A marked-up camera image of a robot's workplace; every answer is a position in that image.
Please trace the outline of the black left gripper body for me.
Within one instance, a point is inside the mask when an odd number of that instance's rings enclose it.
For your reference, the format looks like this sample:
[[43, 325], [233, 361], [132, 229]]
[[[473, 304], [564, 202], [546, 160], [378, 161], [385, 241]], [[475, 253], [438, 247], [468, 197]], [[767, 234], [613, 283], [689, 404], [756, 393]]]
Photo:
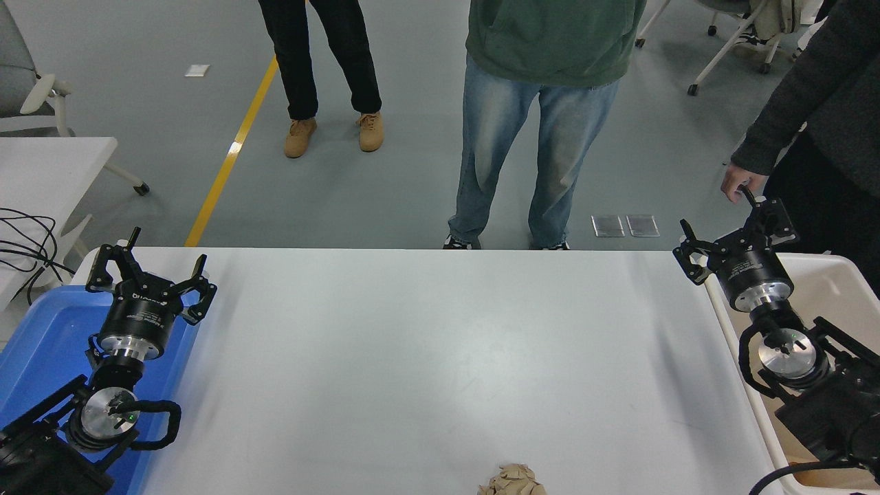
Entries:
[[101, 326], [101, 344], [118, 338], [136, 338], [150, 344], [166, 344], [174, 320], [182, 312], [182, 296], [162, 291], [141, 295], [135, 291], [116, 289], [113, 303]]

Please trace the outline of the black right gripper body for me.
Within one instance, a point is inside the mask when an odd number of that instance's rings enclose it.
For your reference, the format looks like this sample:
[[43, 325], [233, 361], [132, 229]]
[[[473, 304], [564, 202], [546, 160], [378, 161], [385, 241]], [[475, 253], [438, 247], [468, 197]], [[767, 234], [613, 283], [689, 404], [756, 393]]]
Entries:
[[791, 295], [791, 278], [774, 253], [772, 241], [751, 244], [717, 241], [716, 244], [724, 248], [716, 277], [726, 296], [744, 296], [756, 288], [776, 296]]

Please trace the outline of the person's hand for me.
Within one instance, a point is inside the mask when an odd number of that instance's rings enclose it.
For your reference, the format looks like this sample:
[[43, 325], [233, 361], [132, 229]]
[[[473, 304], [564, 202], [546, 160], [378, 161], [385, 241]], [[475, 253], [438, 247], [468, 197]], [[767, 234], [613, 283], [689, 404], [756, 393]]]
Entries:
[[767, 178], [767, 175], [748, 171], [730, 161], [730, 163], [726, 164], [720, 191], [722, 191], [730, 203], [737, 204], [742, 195], [739, 192], [741, 187], [747, 188], [751, 193], [758, 192], [767, 181]]

